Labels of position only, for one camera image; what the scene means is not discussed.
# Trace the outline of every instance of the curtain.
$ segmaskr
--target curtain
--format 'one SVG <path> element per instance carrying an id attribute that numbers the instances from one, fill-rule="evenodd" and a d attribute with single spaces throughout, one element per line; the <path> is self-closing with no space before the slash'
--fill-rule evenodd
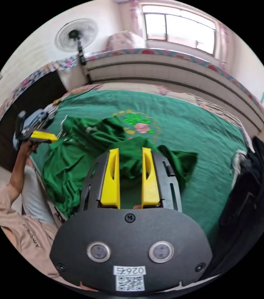
<path id="1" fill-rule="evenodd" d="M 137 0 L 130 0 L 130 13 L 131 13 L 131 23 L 132 23 L 132 31 L 143 37 L 142 31 L 142 16 L 139 8 L 139 2 Z"/>
<path id="2" fill-rule="evenodd" d="M 229 29 L 226 25 L 219 23 L 221 47 L 220 47 L 220 68 L 226 71 L 226 62 L 229 51 Z"/>

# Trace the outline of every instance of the person's arm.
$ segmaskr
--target person's arm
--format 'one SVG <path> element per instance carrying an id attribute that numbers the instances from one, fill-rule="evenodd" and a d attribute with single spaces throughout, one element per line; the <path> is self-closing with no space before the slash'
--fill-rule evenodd
<path id="1" fill-rule="evenodd" d="M 7 185 L 0 188 L 0 213 L 6 209 L 10 209 L 12 203 L 18 198 L 22 192 L 24 185 L 24 168 L 27 158 L 36 150 L 37 145 L 30 141 L 23 142 L 14 165 L 14 169 Z"/>
<path id="2" fill-rule="evenodd" d="M 11 205 L 23 190 L 26 161 L 30 154 L 36 150 L 36 148 L 37 144 L 33 144 L 30 141 L 23 142 L 20 146 L 10 181 L 7 184 L 8 192 L 11 195 Z"/>

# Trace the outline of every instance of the green cloth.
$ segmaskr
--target green cloth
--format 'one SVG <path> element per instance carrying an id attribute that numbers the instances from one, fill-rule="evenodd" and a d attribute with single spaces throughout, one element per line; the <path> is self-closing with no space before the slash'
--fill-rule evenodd
<path id="1" fill-rule="evenodd" d="M 149 126 L 147 133 L 131 135 L 127 131 L 126 139 L 143 136 L 156 146 L 166 145 L 169 149 L 198 153 L 192 179 L 183 192 L 183 213 L 200 225 L 210 243 L 216 240 L 218 219 L 233 181 L 231 160 L 237 150 L 246 150 L 241 131 L 213 113 L 185 101 L 125 90 L 91 90 L 66 97 L 58 105 L 48 131 L 57 135 L 66 115 L 105 119 L 114 113 L 118 114 L 123 127 L 134 132 L 133 113 L 142 117 L 140 123 Z M 40 174 L 48 155 L 48 144 L 41 144 L 37 153 L 31 155 Z"/>
<path id="2" fill-rule="evenodd" d="M 110 149 L 120 153 L 121 208 L 141 203 L 142 148 L 165 156 L 177 176 L 182 192 L 194 170 L 197 154 L 171 151 L 155 146 L 149 139 L 126 137 L 122 122 L 116 116 L 103 120 L 67 117 L 63 122 L 64 137 L 49 146 L 42 180 L 49 198 L 69 217 L 80 203 L 83 181 L 95 158 Z"/>

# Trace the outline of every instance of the black garment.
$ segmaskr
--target black garment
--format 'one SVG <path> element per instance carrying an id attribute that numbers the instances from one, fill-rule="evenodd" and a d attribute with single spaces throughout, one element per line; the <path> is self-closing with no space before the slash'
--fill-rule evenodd
<path id="1" fill-rule="evenodd" d="M 252 140 L 255 153 L 247 153 L 241 174 L 219 219 L 213 259 L 201 280 L 223 274 L 235 266 L 264 232 L 264 143 Z"/>

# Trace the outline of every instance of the fan grille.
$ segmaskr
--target fan grille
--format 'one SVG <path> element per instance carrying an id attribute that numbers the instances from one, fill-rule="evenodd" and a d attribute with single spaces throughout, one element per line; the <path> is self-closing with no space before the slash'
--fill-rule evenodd
<path id="1" fill-rule="evenodd" d="M 64 25 L 55 37 L 56 47 L 63 52 L 77 51 L 77 42 L 69 38 L 72 30 L 80 32 L 82 48 L 90 45 L 98 34 L 97 24 L 91 19 L 77 19 Z"/>

